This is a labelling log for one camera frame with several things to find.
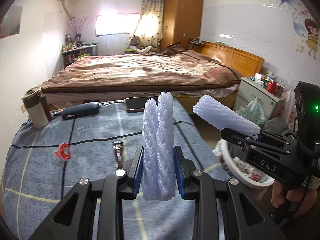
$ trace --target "brown blanket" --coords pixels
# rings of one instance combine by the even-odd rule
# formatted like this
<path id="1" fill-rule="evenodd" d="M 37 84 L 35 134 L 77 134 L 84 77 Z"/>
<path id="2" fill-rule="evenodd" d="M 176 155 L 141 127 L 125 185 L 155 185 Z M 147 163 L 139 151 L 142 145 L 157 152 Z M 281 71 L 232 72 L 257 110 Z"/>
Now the brown blanket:
<path id="1" fill-rule="evenodd" d="M 225 88 L 241 74 L 180 44 L 162 55 L 87 56 L 41 84 L 44 93 L 170 91 Z"/>

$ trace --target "wall outlet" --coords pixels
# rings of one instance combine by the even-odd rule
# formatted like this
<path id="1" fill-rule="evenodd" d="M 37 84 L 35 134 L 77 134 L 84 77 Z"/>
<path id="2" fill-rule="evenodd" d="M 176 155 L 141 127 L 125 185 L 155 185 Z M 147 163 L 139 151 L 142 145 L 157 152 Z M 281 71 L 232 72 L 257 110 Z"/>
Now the wall outlet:
<path id="1" fill-rule="evenodd" d="M 303 53 L 303 45 L 301 43 L 296 44 L 296 51 Z"/>

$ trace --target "blue gripper pad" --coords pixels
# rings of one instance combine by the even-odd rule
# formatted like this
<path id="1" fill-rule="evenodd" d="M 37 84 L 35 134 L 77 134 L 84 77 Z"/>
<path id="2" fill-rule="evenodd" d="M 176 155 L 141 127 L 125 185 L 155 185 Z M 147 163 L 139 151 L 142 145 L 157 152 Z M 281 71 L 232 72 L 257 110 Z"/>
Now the blue gripper pad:
<path id="1" fill-rule="evenodd" d="M 143 153 L 140 155 L 140 158 L 137 164 L 137 170 L 136 170 L 136 173 L 134 174 L 134 182 L 133 182 L 133 190 L 132 190 L 132 194 L 134 195 L 134 197 L 137 196 L 140 190 L 140 183 L 142 179 L 142 170 L 143 170 L 142 157 L 143 157 Z"/>
<path id="2" fill-rule="evenodd" d="M 179 156 L 178 156 L 178 153 L 177 153 L 177 150 L 175 147 L 173 148 L 173 158 L 174 158 L 174 167 L 175 167 L 175 171 L 176 171 L 178 190 L 181 195 L 181 198 L 184 198 L 186 196 L 186 191 L 184 188 L 185 187 L 184 176 L 183 176 Z"/>

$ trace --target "wooden wardrobe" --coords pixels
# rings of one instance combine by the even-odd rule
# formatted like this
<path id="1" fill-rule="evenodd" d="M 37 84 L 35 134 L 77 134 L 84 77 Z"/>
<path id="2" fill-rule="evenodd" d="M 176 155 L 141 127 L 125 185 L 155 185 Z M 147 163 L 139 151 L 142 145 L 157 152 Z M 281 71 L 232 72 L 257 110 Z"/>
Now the wooden wardrobe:
<path id="1" fill-rule="evenodd" d="M 189 42 L 200 36 L 202 8 L 203 0 L 164 0 L 161 52 L 179 41 L 188 49 Z"/>

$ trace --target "patterned curtain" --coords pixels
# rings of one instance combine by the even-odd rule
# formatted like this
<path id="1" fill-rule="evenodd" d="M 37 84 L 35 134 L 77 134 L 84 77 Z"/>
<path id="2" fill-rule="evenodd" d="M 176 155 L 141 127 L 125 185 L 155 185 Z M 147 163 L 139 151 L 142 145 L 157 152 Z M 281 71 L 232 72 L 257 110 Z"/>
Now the patterned curtain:
<path id="1" fill-rule="evenodd" d="M 127 45 L 134 35 L 140 37 L 143 46 L 158 48 L 162 39 L 164 0 L 142 0 L 140 20 L 130 35 Z"/>

